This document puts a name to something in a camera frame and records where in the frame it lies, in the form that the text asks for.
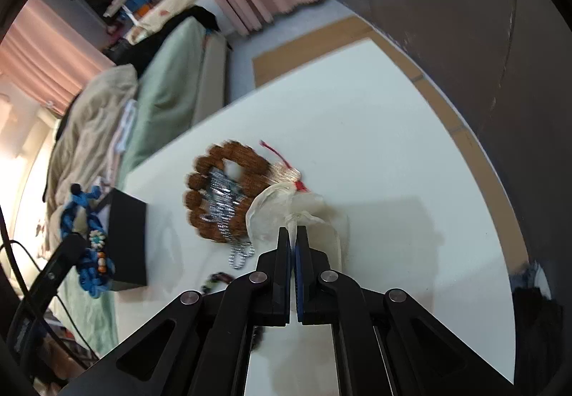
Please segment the beige blanket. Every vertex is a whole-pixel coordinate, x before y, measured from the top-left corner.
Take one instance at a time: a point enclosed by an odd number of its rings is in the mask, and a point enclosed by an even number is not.
[[[70,186],[79,183],[89,190],[103,174],[105,157],[126,102],[137,88],[132,65],[121,65],[94,77],[77,98],[68,124],[56,144],[48,173],[46,193],[48,244],[53,250],[60,243],[59,219],[70,200]]]

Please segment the blue object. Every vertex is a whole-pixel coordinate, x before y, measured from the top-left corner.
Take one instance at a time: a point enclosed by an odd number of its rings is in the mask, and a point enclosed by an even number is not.
[[[73,224],[77,214],[78,207],[83,207],[86,212],[87,223],[89,231],[97,230],[104,233],[104,228],[99,221],[99,218],[92,211],[89,201],[98,199],[101,196],[101,189],[99,186],[93,186],[90,193],[84,193],[81,186],[77,183],[71,185],[71,201],[65,206],[64,211],[59,222],[59,232],[61,239],[73,232]],[[100,243],[98,236],[90,242]],[[87,291],[89,295],[96,299],[99,298],[102,292],[109,290],[111,284],[111,277],[115,273],[115,266],[110,258],[106,259],[107,272],[101,273],[98,271],[98,256],[97,250],[94,248],[86,248],[84,255],[79,259],[78,264],[75,266],[79,274],[79,285],[82,289]]]

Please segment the bed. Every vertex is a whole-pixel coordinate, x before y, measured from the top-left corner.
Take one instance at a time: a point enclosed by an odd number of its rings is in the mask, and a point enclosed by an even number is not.
[[[226,46],[221,34],[189,17],[169,35],[139,79],[133,66],[121,65],[90,81],[73,104],[50,161],[46,242],[51,252],[61,242],[59,219],[72,183],[82,188],[103,183],[104,187],[121,189],[136,166],[223,107]],[[110,163],[117,157],[110,153],[110,146],[134,98],[135,118],[129,130],[123,131],[127,133],[127,145],[121,161],[115,162],[116,178],[109,181]],[[85,234],[81,214],[76,218],[75,230]],[[99,355],[117,345],[113,293],[92,299],[79,287],[72,270],[59,295]],[[61,305],[53,302],[50,307],[72,330]]]

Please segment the gray floor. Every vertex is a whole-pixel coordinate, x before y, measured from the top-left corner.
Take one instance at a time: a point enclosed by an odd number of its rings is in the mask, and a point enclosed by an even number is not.
[[[254,90],[252,59],[310,31],[355,15],[336,0],[298,8],[292,14],[276,17],[264,30],[241,37],[227,35],[232,47],[228,66],[227,102],[231,103]]]

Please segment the dark wall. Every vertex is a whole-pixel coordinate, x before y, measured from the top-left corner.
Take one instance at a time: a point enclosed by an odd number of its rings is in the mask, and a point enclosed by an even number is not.
[[[528,253],[571,314],[572,32],[556,6],[551,0],[340,1],[393,38],[453,101],[501,177]],[[565,322],[572,350],[572,321]]]

